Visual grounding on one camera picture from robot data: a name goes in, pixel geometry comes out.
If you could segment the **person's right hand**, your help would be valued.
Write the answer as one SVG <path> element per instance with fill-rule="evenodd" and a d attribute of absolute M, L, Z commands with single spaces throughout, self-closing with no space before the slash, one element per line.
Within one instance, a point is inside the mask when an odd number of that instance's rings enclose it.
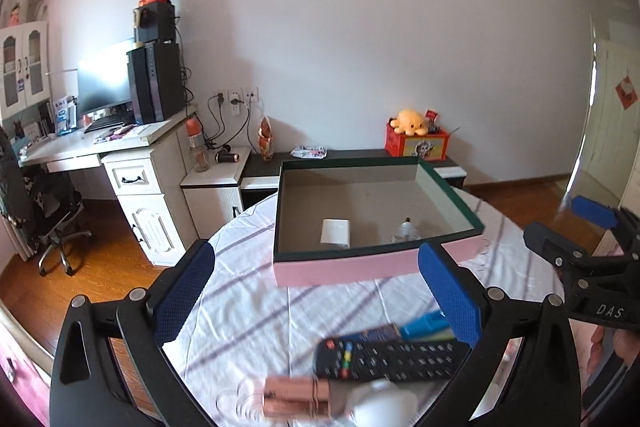
<path fill-rule="evenodd" d="M 591 349 L 587 364 L 588 375 L 591 375 L 594 372 L 603 358 L 604 336 L 605 327 L 598 326 L 590 337 Z M 639 333 L 627 331 L 627 329 L 616 329 L 613 333 L 613 349 L 616 355 L 620 357 L 627 366 L 633 365 L 640 350 Z"/>

